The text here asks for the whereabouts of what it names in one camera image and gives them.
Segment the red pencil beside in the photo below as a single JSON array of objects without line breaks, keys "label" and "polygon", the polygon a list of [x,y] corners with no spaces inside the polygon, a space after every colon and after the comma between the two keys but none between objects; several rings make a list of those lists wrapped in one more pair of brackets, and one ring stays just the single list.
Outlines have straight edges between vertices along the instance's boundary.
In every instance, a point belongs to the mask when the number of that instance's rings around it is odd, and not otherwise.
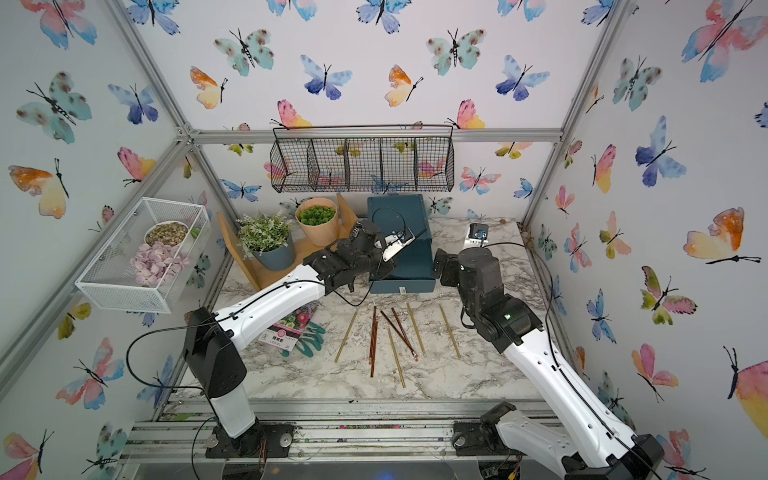
[{"label": "red pencil beside", "polygon": [[373,321],[372,321],[372,334],[371,334],[371,350],[370,350],[370,362],[371,365],[375,362],[376,357],[376,348],[377,348],[377,336],[378,336],[378,318],[376,315],[374,315]]}]

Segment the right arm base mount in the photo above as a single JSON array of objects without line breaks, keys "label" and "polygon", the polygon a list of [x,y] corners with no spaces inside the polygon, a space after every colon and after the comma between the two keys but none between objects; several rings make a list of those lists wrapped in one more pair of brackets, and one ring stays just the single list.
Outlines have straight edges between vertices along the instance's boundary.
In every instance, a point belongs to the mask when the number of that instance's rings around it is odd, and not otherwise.
[{"label": "right arm base mount", "polygon": [[479,419],[453,422],[450,444],[458,457],[487,457],[527,455],[520,450],[521,440],[504,440],[499,427],[507,414],[523,414],[514,404],[502,401],[480,416]]}]

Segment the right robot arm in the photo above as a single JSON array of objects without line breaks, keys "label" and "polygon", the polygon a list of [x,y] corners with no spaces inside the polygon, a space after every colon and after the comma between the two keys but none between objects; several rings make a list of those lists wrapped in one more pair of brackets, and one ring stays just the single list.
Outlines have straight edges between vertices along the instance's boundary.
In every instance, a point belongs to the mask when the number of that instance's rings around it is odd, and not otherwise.
[{"label": "right robot arm", "polygon": [[660,443],[620,420],[565,360],[543,321],[507,293],[499,260],[487,248],[438,250],[433,275],[457,289],[470,328],[532,382],[564,427],[559,433],[501,402],[481,418],[485,436],[535,460],[562,479],[651,479]]}]

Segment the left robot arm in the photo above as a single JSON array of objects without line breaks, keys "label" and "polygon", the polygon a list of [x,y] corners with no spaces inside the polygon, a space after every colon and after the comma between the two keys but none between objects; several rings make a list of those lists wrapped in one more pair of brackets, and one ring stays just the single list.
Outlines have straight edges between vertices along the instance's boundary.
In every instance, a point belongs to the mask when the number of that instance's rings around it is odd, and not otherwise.
[{"label": "left robot arm", "polygon": [[231,439],[256,430],[244,379],[241,352],[299,307],[346,286],[360,275],[378,281],[396,266],[395,257],[411,243],[404,234],[384,235],[369,220],[356,222],[348,237],[312,253],[285,276],[251,297],[210,312],[191,314],[183,358],[210,401],[218,425]]}]

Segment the red pencil diagonal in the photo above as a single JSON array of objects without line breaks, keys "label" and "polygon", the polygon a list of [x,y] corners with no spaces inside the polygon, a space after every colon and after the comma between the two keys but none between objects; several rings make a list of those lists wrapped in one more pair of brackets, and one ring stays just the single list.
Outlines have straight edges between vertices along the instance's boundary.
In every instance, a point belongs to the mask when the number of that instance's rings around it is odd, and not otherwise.
[{"label": "red pencil diagonal", "polygon": [[381,315],[382,315],[382,317],[385,319],[385,321],[387,322],[387,324],[388,324],[388,325],[389,325],[389,326],[390,326],[390,327],[391,327],[391,328],[394,330],[394,332],[395,332],[395,335],[396,335],[398,338],[400,338],[400,339],[401,339],[401,341],[404,343],[404,345],[406,346],[406,348],[408,349],[408,351],[411,353],[411,355],[413,356],[413,358],[414,358],[415,360],[418,360],[418,359],[419,359],[419,357],[418,357],[418,355],[417,355],[416,351],[414,350],[414,348],[412,347],[411,343],[409,342],[409,340],[406,338],[406,335],[404,334],[404,332],[403,332],[402,328],[401,328],[401,327],[399,327],[398,325],[396,325],[396,324],[395,324],[395,323],[394,323],[394,322],[393,322],[393,321],[392,321],[392,320],[391,320],[391,319],[390,319],[390,318],[389,318],[389,317],[386,315],[386,313],[384,312],[384,310],[381,310],[381,311],[380,311],[380,314],[381,314]]},{"label": "red pencil diagonal", "polygon": [[405,343],[405,345],[407,346],[407,348],[409,349],[411,354],[414,357],[416,357],[416,352],[415,352],[415,350],[414,350],[414,348],[413,348],[413,346],[412,346],[412,344],[411,344],[411,342],[410,342],[410,340],[409,340],[409,338],[407,336],[407,333],[405,331],[404,325],[401,322],[400,317],[399,317],[397,311],[394,309],[394,307],[391,308],[391,312],[392,312],[392,314],[393,314],[393,316],[395,318],[395,322],[396,322],[396,325],[397,325],[397,330],[399,332],[400,338],[403,340],[403,342]]}]

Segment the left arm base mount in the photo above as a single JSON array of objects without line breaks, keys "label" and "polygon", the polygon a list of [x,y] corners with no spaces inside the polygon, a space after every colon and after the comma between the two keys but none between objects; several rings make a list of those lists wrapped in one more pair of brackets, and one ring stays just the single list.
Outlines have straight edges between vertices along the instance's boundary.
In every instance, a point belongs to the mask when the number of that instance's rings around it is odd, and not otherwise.
[{"label": "left arm base mount", "polygon": [[212,459],[283,459],[289,456],[295,426],[256,421],[241,436],[230,437],[217,424],[206,441],[205,457]]}]

